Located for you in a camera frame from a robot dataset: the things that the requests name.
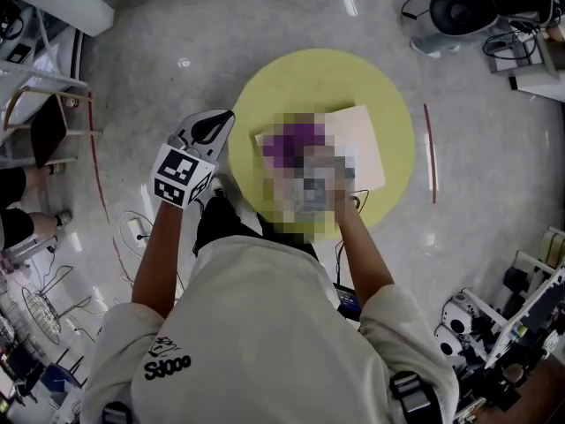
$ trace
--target black strap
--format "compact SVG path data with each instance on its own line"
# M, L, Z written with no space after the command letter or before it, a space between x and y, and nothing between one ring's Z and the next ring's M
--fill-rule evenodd
M402 371L390 379L390 390L397 399L408 424L441 424L440 403L432 385L415 372Z

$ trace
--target black shorts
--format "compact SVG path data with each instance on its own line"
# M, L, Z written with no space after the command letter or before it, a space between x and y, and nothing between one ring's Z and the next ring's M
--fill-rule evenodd
M0 170L0 220L4 228L4 246L10 248L27 239L34 233L34 221L23 210L11 208L14 202L21 200L26 190L26 173L23 168Z

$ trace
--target sneaker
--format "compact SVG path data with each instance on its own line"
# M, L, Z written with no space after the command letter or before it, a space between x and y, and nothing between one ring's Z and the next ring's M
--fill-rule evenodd
M64 210L60 214L55 215L56 227L58 229L64 228L72 220L72 214L70 210Z
M225 197L222 181L217 176L210 181L210 192L213 198Z
M65 170L65 166L64 163L53 163L51 165L48 165L50 172L49 175L51 174L63 174L64 170Z
M423 50L420 50L418 47L416 47L416 43L414 41L410 41L410 48L412 50L417 51L418 53L421 53L422 55L426 55L427 57L433 59L441 58L441 52L439 50L436 50L435 52L426 53Z

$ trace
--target table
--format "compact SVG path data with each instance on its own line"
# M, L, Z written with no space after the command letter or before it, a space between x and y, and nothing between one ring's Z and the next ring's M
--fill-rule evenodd
M355 55L332 49L307 49L277 58L245 85L233 109L229 138L232 174L245 199L269 219L273 202L265 198L261 160L253 138L281 113L321 113L365 104L378 141L386 184L371 191L361 213L365 225L378 223L408 185L414 164L410 113L390 79ZM313 241L338 233L328 213Z

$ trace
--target wooden chair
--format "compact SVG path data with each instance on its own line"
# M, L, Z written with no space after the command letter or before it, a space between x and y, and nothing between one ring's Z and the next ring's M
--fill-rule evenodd
M49 95L47 101L41 106L35 114L31 124L9 125L10 116L16 107L18 99L26 92L40 93ZM37 168L41 168L49 163L72 162L76 158L61 159L59 161L50 161L50 157L55 153L58 146L68 135L96 135L102 131L74 131L67 127L67 120L64 115L63 102L61 97L76 99L80 102L92 104L92 97L84 95L72 95L61 91L52 91L36 87L22 87L14 94L8 103L6 115L4 117L4 131L8 130L29 130L32 140L32 148L34 151L35 164Z

